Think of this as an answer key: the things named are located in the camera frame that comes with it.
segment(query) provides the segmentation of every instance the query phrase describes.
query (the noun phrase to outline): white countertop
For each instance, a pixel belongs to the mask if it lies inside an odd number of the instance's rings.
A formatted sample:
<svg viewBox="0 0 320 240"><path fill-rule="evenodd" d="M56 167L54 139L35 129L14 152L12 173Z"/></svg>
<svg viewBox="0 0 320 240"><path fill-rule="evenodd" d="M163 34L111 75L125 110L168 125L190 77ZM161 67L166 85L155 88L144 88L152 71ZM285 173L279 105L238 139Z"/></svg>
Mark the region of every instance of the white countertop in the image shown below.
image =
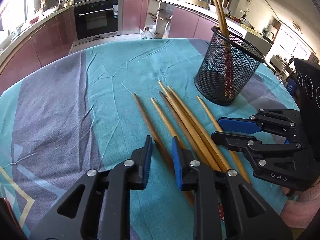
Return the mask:
<svg viewBox="0 0 320 240"><path fill-rule="evenodd" d="M35 31L36 29L38 29L41 25L43 25L44 23L46 23L47 21L49 21L50 19L52 19L53 17L57 16L58 14L68 10L68 6L65 8L62 8L48 16L42 17L41 19L39 19L36 23L32 24L31 26L29 26L27 29L25 29L24 31L22 31L15 39L13 42L11 42L2 52L2 54L0 55L0 67L2 65L2 63L4 62L4 60L10 55L10 53L14 50L15 47L17 47L19 45L20 42L22 42L25 38L29 37L30 34Z"/></svg>
<svg viewBox="0 0 320 240"><path fill-rule="evenodd" d="M170 3L170 4L174 4L174 5L178 5L187 9L190 9L192 11L201 13L205 16L207 16L208 18L214 19L218 21L218 15L215 11L210 11L209 9L205 9L202 8L200 6L196 6L190 3L186 3L183 1L177 1L177 0L157 0L157 1L162 1L162 2L166 2L166 3ZM226 17L226 22L227 22L227 26L230 27L231 29L237 31L238 33L241 33L242 36L246 36L247 34L247 30L244 29L243 27L240 26L240 24L230 20L229 18Z"/></svg>

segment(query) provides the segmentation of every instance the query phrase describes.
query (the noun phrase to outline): black panel with circles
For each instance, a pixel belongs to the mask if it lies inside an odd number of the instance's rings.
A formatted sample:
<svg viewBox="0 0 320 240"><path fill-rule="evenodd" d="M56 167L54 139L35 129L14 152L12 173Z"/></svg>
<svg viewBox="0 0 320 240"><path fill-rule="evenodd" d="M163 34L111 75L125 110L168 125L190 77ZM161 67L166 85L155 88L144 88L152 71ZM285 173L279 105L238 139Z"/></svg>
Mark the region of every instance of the black panel with circles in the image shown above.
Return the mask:
<svg viewBox="0 0 320 240"><path fill-rule="evenodd" d="M309 143L320 161L320 66L309 60L294 59L301 93L301 119Z"/></svg>

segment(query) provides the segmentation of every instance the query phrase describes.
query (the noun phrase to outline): black mesh pen holder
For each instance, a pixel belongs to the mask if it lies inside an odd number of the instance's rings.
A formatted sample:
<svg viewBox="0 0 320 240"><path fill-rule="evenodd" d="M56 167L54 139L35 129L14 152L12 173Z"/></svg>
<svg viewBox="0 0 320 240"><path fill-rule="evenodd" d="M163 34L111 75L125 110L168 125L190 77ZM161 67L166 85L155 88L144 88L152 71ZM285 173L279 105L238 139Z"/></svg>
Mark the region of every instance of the black mesh pen holder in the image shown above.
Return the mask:
<svg viewBox="0 0 320 240"><path fill-rule="evenodd" d="M218 27L212 27L212 31L211 42L194 81L205 98L227 106L265 59L259 50L238 35L229 33L228 39Z"/></svg>

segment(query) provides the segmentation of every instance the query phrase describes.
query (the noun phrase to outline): blue gripper pad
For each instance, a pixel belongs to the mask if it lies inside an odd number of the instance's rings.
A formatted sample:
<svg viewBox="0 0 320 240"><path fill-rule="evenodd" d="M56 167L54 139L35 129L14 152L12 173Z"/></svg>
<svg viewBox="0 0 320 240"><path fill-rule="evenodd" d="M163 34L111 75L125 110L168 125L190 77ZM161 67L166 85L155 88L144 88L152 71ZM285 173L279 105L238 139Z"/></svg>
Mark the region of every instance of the blue gripper pad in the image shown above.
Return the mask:
<svg viewBox="0 0 320 240"><path fill-rule="evenodd" d="M175 138L172 139L172 159L174 166L174 174L176 176L176 182L178 185L178 189L182 190L182 167L181 167L181 157L179 154L181 152L181 147L179 145L179 141Z"/></svg>
<svg viewBox="0 0 320 240"><path fill-rule="evenodd" d="M152 138L151 136L147 136L146 144L144 149L146 149L146 157L143 163L143 179L142 184L143 188L147 187L148 180L149 180L149 173L150 173L150 163L151 163L151 156L152 156Z"/></svg>
<svg viewBox="0 0 320 240"><path fill-rule="evenodd" d="M259 127L255 122L247 120L241 121L233 118L221 117L218 120L218 124L221 129L225 132L240 132L247 134L254 134L256 132L261 131L261 127Z"/></svg>

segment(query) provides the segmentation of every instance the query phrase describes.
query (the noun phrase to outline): window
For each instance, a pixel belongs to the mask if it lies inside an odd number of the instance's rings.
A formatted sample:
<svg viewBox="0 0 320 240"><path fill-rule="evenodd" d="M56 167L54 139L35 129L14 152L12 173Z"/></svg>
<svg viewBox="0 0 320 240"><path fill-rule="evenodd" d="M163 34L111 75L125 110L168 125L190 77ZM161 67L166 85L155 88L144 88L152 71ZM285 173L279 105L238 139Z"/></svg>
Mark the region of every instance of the window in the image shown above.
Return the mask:
<svg viewBox="0 0 320 240"><path fill-rule="evenodd" d="M1 14L3 28L1 29L2 31L0 31L0 44L11 33L15 32L19 26L25 23L26 14L27 16L31 16L33 14L33 10L34 0L9 0Z"/></svg>
<svg viewBox="0 0 320 240"><path fill-rule="evenodd" d="M4 31L13 33L19 25L25 22L24 0L10 0L2 13Z"/></svg>
<svg viewBox="0 0 320 240"><path fill-rule="evenodd" d="M282 59L286 58L288 61L292 56L295 58L308 59L311 51L289 28L281 25L275 43L266 56L266 60L270 60L271 57L276 54L279 54Z"/></svg>

